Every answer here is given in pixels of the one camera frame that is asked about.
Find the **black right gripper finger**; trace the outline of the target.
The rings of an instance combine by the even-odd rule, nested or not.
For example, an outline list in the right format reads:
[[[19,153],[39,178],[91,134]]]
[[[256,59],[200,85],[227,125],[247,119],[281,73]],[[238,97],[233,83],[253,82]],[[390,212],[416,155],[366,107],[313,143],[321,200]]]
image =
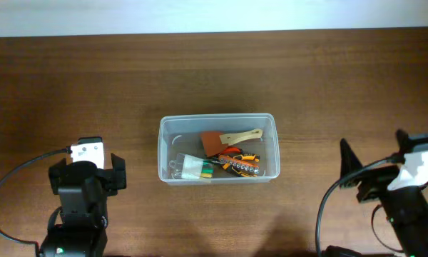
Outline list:
[[[398,129],[395,136],[399,145],[399,152],[406,153],[409,148],[409,134],[402,129]]]
[[[363,167],[362,163],[351,149],[345,138],[340,141],[340,155],[340,178],[344,178],[345,176],[348,176]],[[359,182],[360,180],[358,178],[351,178],[350,180],[341,183],[340,188],[352,188],[357,186]]]

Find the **clear plastic container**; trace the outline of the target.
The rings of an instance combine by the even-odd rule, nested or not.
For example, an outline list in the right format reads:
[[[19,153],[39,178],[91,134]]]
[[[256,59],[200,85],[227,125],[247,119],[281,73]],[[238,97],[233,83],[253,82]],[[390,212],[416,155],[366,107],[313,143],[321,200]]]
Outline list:
[[[279,174],[271,114],[166,116],[160,122],[158,175],[169,185],[262,183]]]

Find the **red handled cutting pliers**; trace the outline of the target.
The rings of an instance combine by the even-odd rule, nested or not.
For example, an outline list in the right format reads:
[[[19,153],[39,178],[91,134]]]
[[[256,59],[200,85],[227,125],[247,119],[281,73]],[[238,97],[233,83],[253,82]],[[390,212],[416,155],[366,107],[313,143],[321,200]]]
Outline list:
[[[242,149],[240,149],[238,147],[230,146],[230,147],[226,148],[223,153],[226,153],[226,154],[231,154],[231,153],[241,154],[242,152],[243,152]]]

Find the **scraper with wooden handle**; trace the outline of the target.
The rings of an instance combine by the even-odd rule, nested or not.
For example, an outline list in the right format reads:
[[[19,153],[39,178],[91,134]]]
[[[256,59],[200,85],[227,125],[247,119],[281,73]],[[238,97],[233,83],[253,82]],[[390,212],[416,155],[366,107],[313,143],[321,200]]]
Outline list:
[[[200,138],[207,157],[215,156],[224,151],[227,147],[237,143],[260,138],[263,130],[255,128],[250,131],[240,133],[222,133],[220,131],[205,131],[200,134]]]

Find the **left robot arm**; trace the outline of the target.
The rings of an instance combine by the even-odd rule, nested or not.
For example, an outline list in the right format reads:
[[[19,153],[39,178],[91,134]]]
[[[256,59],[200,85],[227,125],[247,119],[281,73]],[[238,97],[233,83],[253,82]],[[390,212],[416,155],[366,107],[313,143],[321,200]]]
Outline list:
[[[53,194],[61,205],[51,214],[38,256],[102,256],[109,225],[107,199],[127,186],[126,162],[112,154],[105,169],[103,139],[80,138],[68,148],[71,162],[62,159],[49,168]]]

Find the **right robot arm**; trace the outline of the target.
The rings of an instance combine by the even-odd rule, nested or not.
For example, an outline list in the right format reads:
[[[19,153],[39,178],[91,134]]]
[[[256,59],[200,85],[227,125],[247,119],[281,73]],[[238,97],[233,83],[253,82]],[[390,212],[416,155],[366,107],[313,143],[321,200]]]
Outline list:
[[[396,131],[398,152],[364,166],[341,140],[340,188],[355,187],[359,203],[379,201],[406,256],[428,256],[428,133]]]

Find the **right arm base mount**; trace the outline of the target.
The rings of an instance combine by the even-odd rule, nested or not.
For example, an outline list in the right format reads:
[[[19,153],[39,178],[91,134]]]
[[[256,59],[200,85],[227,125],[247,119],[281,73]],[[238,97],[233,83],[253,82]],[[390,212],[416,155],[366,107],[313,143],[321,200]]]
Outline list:
[[[348,248],[328,246],[322,251],[322,257],[362,257],[362,254]]]

